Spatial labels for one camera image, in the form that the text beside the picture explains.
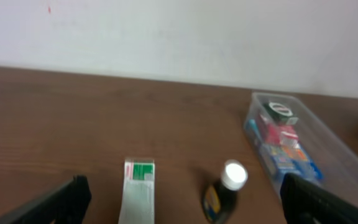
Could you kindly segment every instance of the green label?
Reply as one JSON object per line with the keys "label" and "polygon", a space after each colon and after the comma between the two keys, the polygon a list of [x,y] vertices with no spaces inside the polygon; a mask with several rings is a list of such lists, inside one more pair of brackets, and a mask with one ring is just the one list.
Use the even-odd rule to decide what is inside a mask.
{"label": "green label", "polygon": [[152,164],[134,164],[133,180],[153,180]]}

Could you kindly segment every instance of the small dark bottle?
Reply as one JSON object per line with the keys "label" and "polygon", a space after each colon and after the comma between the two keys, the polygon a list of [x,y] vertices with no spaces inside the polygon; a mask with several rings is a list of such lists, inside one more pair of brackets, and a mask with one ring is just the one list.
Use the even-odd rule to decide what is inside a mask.
{"label": "small dark bottle", "polygon": [[210,185],[204,192],[201,203],[208,221],[223,224],[237,204],[237,191],[248,179],[246,169],[237,161],[225,163],[221,179]]}

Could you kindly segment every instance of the wooden table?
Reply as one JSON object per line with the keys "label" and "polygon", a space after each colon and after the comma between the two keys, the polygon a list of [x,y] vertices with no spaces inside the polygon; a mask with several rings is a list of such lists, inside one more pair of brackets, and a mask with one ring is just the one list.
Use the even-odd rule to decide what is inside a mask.
{"label": "wooden table", "polygon": [[[229,223],[285,223],[242,130],[251,93],[0,68],[0,215],[85,174],[93,199],[84,223],[117,223],[124,159],[151,157],[155,222],[207,223],[200,190],[237,159],[249,180]],[[295,96],[358,153],[358,100]]]}

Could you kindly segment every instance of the bottle label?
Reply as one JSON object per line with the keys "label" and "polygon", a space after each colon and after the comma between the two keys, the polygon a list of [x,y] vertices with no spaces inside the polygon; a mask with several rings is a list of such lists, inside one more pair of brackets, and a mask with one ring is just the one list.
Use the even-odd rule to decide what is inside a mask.
{"label": "bottle label", "polygon": [[213,186],[210,186],[206,191],[203,206],[208,220],[210,222],[214,221],[221,209],[221,202],[219,201],[218,195],[216,194]]}

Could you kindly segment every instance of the plastic container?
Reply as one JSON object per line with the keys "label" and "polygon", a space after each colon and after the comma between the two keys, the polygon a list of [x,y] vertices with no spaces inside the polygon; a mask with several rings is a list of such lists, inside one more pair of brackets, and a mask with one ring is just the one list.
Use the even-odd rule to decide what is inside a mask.
{"label": "plastic container", "polygon": [[[281,130],[281,124],[273,120],[265,109],[270,102],[285,105],[298,118],[292,127],[304,154],[297,153],[296,147],[287,147],[289,152],[279,152],[285,152],[294,166],[286,161],[287,157],[277,156],[277,150],[282,147],[265,141],[269,140],[266,136],[270,132],[279,133]],[[259,128],[261,117],[262,124],[268,124],[268,129],[265,126]],[[286,95],[253,93],[244,129],[278,195],[284,173],[297,172],[304,179],[358,207],[358,157],[300,100]]]}

